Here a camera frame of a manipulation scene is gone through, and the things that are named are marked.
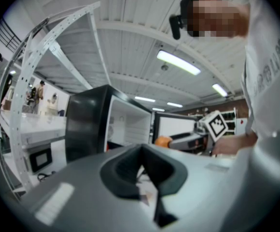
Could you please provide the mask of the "white metal shelving rack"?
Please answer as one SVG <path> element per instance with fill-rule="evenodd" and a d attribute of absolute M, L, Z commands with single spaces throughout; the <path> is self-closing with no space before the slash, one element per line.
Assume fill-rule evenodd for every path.
<path fill-rule="evenodd" d="M 52 54 L 71 73 L 71 75 L 73 75 L 73 77 L 75 77 L 75 79 L 80 82 L 82 86 L 84 86 L 86 89 L 92 89 L 92 86 L 87 82 L 87 80 L 80 74 L 80 72 L 75 68 L 72 62 L 63 53 L 60 45 L 56 40 L 69 26 L 71 26 L 82 17 L 85 17 L 88 20 L 89 33 L 91 34 L 93 43 L 95 44 L 97 55 L 100 59 L 101 65 L 104 66 L 105 63 L 100 48 L 94 17 L 94 10 L 98 7 L 100 7 L 99 1 L 87 6 L 82 6 L 79 10 L 64 17 L 64 19 L 60 23 L 58 23 L 43 37 L 43 39 L 33 50 L 30 50 L 30 43 L 33 36 L 36 35 L 43 28 L 43 26 L 48 23 L 48 19 L 43 20 L 26 36 L 26 38 L 18 46 L 2 75 L 0 83 L 0 100 L 2 98 L 3 85 L 7 80 L 8 71 L 14 65 L 14 62 L 18 59 L 19 54 L 23 51 L 24 56 L 22 66 L 20 67 L 21 74 L 14 89 L 14 95 L 9 111 L 9 121 L 3 119 L 2 112 L 0 110 L 0 126 L 4 129 L 4 131 L 10 138 L 11 153 L 14 159 L 16 173 L 19 176 L 23 191 L 25 192 L 29 192 L 31 189 L 33 189 L 33 183 L 31 182 L 28 174 L 28 169 L 25 164 L 23 142 L 21 138 L 22 107 L 24 105 L 24 98 L 28 83 L 32 75 L 34 74 L 34 71 L 37 68 L 40 60 L 42 59 L 46 51 L 50 50 Z"/>

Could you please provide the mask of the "person's white printed shirt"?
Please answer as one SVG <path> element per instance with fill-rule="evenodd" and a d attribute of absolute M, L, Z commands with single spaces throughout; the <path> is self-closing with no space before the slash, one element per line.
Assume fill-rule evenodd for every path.
<path fill-rule="evenodd" d="M 250 0 L 242 87 L 249 108 L 246 131 L 259 140 L 280 132 L 280 20 L 266 0 Z"/>

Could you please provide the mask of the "person's right forearm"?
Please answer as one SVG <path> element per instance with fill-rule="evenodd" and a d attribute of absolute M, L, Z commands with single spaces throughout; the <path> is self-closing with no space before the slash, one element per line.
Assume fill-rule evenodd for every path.
<path fill-rule="evenodd" d="M 253 131 L 249 134 L 223 136 L 215 143 L 212 154 L 235 155 L 243 148 L 254 146 L 257 140 Z"/>

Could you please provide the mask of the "white cabinet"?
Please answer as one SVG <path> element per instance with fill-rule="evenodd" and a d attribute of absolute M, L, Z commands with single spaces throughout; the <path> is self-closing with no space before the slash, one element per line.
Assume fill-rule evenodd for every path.
<path fill-rule="evenodd" d="M 236 128 L 235 128 L 235 135 L 242 135 L 245 134 L 245 128 L 247 125 L 247 118 L 237 118 L 236 119 Z"/>

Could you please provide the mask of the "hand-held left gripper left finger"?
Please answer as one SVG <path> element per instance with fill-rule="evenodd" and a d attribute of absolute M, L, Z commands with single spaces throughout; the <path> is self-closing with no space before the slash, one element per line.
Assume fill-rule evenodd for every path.
<path fill-rule="evenodd" d="M 142 144 L 119 147 L 102 156 L 100 178 L 109 192 L 117 198 L 140 200 L 137 181 L 143 160 Z"/>

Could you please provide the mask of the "black mezzanine railing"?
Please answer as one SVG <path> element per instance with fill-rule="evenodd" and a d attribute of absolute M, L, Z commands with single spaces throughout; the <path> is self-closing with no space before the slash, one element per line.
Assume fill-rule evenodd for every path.
<path fill-rule="evenodd" d="M 12 52 L 14 52 L 21 43 L 19 37 L 12 31 L 4 18 L 0 19 L 0 41 Z"/>

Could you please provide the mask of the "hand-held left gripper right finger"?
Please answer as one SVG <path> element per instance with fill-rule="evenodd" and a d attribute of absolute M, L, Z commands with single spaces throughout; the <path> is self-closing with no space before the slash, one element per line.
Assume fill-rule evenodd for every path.
<path fill-rule="evenodd" d="M 177 193 L 187 179 L 187 168 L 166 150 L 153 145 L 141 145 L 142 165 L 159 195 Z"/>

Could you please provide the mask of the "white microwave oven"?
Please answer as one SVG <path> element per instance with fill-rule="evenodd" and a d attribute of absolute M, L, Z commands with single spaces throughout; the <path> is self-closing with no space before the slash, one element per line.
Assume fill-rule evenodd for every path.
<path fill-rule="evenodd" d="M 52 164 L 52 162 L 52 150 L 50 147 L 25 152 L 25 165 L 27 171 L 32 174 L 39 172 L 43 168 Z"/>

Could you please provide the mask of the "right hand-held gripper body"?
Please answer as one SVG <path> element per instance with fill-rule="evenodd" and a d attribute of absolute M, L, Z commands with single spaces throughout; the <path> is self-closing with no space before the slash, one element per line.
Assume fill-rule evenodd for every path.
<path fill-rule="evenodd" d="M 225 119 L 220 111 L 215 110 L 197 121 L 189 135 L 177 139 L 177 149 L 190 152 L 212 151 L 215 143 L 227 130 Z"/>

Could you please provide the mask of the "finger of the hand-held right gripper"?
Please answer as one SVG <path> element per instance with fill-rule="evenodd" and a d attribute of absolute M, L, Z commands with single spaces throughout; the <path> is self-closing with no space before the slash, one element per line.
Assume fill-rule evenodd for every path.
<path fill-rule="evenodd" d="M 170 140 L 169 140 L 169 143 L 168 143 L 168 148 L 175 149 L 175 150 L 179 149 L 176 141 L 172 137 L 170 137 Z"/>

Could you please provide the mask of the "orange fruit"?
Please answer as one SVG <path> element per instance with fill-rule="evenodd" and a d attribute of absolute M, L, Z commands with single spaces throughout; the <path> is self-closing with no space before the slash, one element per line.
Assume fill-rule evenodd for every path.
<path fill-rule="evenodd" d="M 160 147 L 169 148 L 169 144 L 173 141 L 173 139 L 169 136 L 159 136 L 155 140 L 154 144 Z"/>

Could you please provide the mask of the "black mini fridge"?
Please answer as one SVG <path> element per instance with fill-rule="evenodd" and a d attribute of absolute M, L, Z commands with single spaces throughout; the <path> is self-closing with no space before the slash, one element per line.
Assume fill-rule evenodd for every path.
<path fill-rule="evenodd" d="M 116 147 L 153 144 L 159 136 L 191 132 L 196 119 L 152 112 L 110 85 L 70 97 L 67 107 L 67 163 Z"/>

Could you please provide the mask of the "white shelf with items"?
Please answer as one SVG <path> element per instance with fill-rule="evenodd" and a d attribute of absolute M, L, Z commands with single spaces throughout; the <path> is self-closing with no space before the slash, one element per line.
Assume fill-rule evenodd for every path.
<path fill-rule="evenodd" d="M 235 135 L 237 129 L 237 110 L 234 107 L 232 110 L 221 112 L 227 126 L 228 130 L 225 135 Z"/>

